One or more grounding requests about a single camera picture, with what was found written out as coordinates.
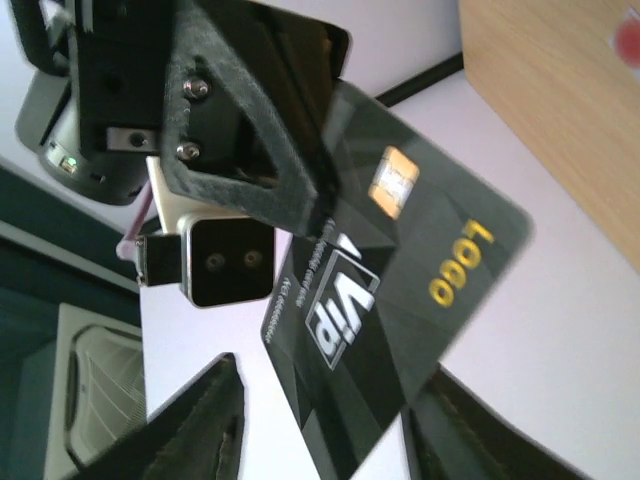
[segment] vip card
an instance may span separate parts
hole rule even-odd
[[[526,215],[356,88],[324,132],[340,173],[294,239],[262,336],[323,480],[350,478],[523,246]]]

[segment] red dot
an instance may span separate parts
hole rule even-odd
[[[616,32],[613,45],[624,63],[631,68],[640,68],[640,20],[625,20]]]

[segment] metal screw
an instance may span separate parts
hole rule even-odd
[[[217,272],[220,270],[225,264],[225,259],[219,253],[214,253],[213,255],[209,255],[207,257],[207,270],[210,272]]]
[[[191,77],[185,80],[183,85],[184,94],[192,100],[202,100],[209,95],[211,87],[201,78]]]
[[[200,156],[200,147],[193,142],[184,142],[178,146],[176,153],[180,160],[188,162]]]
[[[247,252],[244,256],[244,264],[249,268],[256,268],[262,263],[262,254],[256,250]]]

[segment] white table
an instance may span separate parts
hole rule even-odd
[[[533,217],[526,251],[443,363],[499,414],[596,479],[640,471],[640,277],[460,73],[395,108]],[[278,253],[286,248],[279,236]],[[242,478],[318,478],[262,346],[266,302],[192,308],[141,294],[149,412],[223,351],[247,386]],[[408,478],[396,423],[357,480]]]

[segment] wooden block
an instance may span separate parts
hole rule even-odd
[[[640,75],[611,47],[629,7],[460,0],[469,82],[640,271]]]

